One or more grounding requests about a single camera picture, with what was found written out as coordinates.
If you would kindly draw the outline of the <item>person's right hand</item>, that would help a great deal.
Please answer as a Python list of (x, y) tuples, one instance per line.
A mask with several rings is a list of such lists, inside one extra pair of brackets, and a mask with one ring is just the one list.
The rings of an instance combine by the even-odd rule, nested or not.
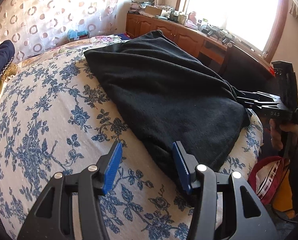
[(283, 149), (284, 141), (291, 134), (291, 145), (298, 146), (298, 125), (291, 122), (280, 123), (276, 119), (270, 119), (271, 144), (274, 149), (280, 151)]

